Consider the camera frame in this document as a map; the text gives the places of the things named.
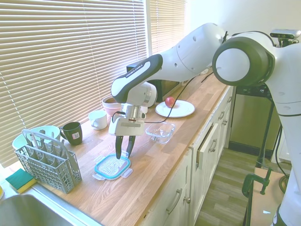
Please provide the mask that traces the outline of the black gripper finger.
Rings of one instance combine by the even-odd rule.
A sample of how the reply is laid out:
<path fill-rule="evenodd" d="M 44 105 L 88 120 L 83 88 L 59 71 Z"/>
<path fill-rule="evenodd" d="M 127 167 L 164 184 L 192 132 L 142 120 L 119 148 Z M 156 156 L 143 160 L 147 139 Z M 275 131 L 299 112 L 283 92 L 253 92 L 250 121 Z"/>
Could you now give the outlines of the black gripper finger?
<path fill-rule="evenodd" d="M 116 136 L 115 150 L 116 150 L 116 158 L 117 159 L 121 158 L 122 142 L 123 142 L 123 136 Z"/>
<path fill-rule="evenodd" d="M 135 144 L 135 136 L 129 136 L 128 146 L 127 146 L 128 157 L 130 157 L 131 155 L 134 144 Z"/>

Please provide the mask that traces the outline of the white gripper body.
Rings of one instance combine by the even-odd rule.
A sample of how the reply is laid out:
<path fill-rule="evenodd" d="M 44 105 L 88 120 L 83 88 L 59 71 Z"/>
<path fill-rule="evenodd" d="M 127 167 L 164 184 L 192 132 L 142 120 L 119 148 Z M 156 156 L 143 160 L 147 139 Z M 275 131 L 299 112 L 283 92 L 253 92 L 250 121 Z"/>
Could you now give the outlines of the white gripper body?
<path fill-rule="evenodd" d="M 114 135 L 116 136 L 140 136 L 143 132 L 143 121 L 130 121 L 128 118 L 117 118 L 114 122 Z"/>

